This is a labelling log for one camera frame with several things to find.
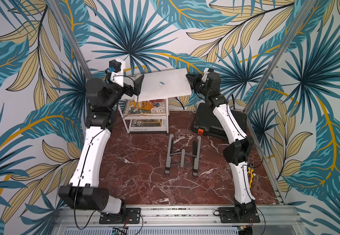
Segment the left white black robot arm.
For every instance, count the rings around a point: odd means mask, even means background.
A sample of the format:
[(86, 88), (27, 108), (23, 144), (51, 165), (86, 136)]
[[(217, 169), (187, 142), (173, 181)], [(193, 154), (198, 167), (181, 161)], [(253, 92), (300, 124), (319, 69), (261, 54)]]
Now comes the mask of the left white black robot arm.
[(123, 201), (110, 195), (108, 189), (99, 187), (99, 172), (103, 152), (111, 136), (115, 110), (123, 95), (138, 96), (144, 75), (133, 81), (133, 86), (113, 81), (106, 83), (93, 78), (86, 83), (88, 111), (85, 143), (78, 165), (68, 185), (61, 186), (59, 197), (73, 210), (93, 210), (120, 214)]

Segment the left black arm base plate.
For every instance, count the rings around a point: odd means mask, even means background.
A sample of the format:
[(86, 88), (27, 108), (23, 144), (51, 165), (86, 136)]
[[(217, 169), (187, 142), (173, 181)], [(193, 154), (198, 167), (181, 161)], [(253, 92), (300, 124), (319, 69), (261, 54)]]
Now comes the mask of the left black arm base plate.
[(119, 213), (102, 212), (99, 224), (139, 224), (141, 222), (141, 208), (125, 208)]

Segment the silver laptop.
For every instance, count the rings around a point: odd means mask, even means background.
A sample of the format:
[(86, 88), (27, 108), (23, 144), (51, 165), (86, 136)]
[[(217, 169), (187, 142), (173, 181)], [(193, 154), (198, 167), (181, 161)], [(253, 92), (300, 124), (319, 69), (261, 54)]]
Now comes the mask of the silver laptop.
[(192, 91), (186, 74), (186, 68), (147, 73), (144, 75), (139, 96), (123, 95), (122, 100), (141, 102), (189, 96)]

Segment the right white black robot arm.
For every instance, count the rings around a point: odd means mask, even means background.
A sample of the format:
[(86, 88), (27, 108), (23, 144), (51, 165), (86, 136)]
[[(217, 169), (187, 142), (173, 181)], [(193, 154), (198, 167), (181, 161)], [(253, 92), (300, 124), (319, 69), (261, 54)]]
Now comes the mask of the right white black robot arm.
[(232, 170), (234, 180), (234, 218), (238, 222), (249, 221), (257, 213), (248, 180), (248, 157), (253, 140), (239, 126), (228, 101), (220, 93), (221, 78), (218, 73), (210, 70), (205, 74), (187, 74), (186, 78), (194, 93), (204, 96), (206, 106), (218, 119), (227, 136), (229, 146), (224, 149), (223, 156)]

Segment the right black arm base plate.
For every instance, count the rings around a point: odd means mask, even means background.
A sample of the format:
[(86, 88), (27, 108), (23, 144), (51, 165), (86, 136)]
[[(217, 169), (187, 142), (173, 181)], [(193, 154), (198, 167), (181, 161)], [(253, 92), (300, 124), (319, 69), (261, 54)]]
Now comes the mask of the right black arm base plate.
[(251, 212), (241, 212), (238, 207), (219, 207), (217, 212), (221, 223), (256, 224), (261, 222), (256, 209)]

